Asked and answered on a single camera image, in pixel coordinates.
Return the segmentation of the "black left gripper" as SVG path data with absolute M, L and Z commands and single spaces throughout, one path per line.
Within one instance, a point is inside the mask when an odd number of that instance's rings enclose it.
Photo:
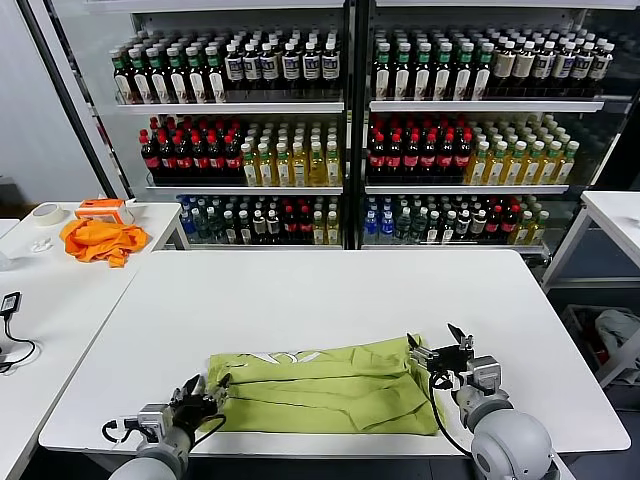
M 228 398 L 231 374 L 226 373 L 205 395 L 203 377 L 196 374 L 182 387 L 177 387 L 170 399 L 173 412 L 173 426 L 182 430 L 197 430 L 202 424 L 218 414 L 218 404 L 224 404 Z

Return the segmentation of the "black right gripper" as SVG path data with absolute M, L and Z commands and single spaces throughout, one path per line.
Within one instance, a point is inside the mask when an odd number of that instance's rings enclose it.
M 431 350 L 406 334 L 410 358 L 421 368 L 433 374 L 453 372 L 461 374 L 468 370 L 468 362 L 474 358 L 474 338 L 466 335 L 459 327 L 448 323 L 447 327 L 456 341 L 455 345 Z

